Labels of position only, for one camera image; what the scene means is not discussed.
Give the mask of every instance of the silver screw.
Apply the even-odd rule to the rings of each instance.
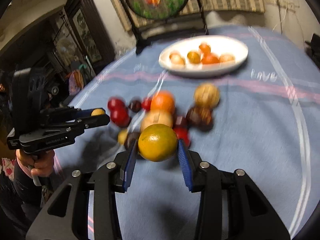
[[[81,174],[81,171],[79,171],[79,170],[75,170],[75,171],[72,172],[72,176],[73,177],[79,177],[80,174]]]
[[[244,176],[245,172],[244,172],[244,170],[238,169],[238,170],[236,170],[236,174],[238,176]]]
[[[200,167],[203,169],[209,168],[209,163],[208,162],[200,162]]]
[[[115,167],[116,167],[116,164],[114,162],[107,163],[107,168],[108,169],[113,169]]]

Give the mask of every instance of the blue tablecloth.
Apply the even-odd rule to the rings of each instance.
[[[237,71],[205,80],[219,87],[221,100],[214,110],[214,129],[190,131],[191,150],[220,170],[244,169],[293,237],[320,199],[320,72],[303,51],[270,30],[227,26],[210,34],[241,40],[249,56]],[[107,66],[70,105],[106,109],[111,96],[128,103],[162,89],[175,95],[185,114],[204,80],[163,71],[158,57],[172,43],[154,44],[139,56],[132,50]],[[133,117],[132,129],[139,128],[141,115]],[[75,169],[94,171],[113,160],[123,150],[116,142],[118,131],[112,123],[89,129],[74,145],[57,149],[53,185]],[[188,192],[175,159],[138,160],[128,192],[116,195],[123,239],[193,239],[199,197]],[[92,238],[91,211],[88,221]]]

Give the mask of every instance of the white cable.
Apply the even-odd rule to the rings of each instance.
[[[285,17],[287,16],[287,11],[288,11],[288,8],[286,7],[286,8],[285,8],[284,18],[283,18],[283,20],[281,20],[279,23],[283,23],[283,21],[285,20]],[[272,32],[274,32],[274,30],[275,30],[276,27],[279,25],[279,23],[277,23],[276,26],[272,29]]]

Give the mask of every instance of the white oval plate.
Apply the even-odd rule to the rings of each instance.
[[[224,53],[230,53],[235,56],[236,60],[232,62],[205,65],[205,68],[203,68],[202,64],[190,64],[187,58],[188,52],[191,50],[198,51],[199,45],[202,42],[206,42],[210,45],[211,52],[217,56]],[[185,58],[185,68],[181,68],[181,65],[174,65],[171,63],[169,55],[174,51],[179,51],[181,56]],[[205,35],[184,39],[167,47],[159,56],[159,64],[161,67],[179,76],[204,78],[231,72],[237,69],[247,57],[248,47],[243,42],[226,36]]]

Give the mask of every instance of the black sleeve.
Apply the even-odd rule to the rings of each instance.
[[[33,184],[33,180],[23,172],[17,161],[14,165],[13,185],[24,203],[40,207],[42,187]]]

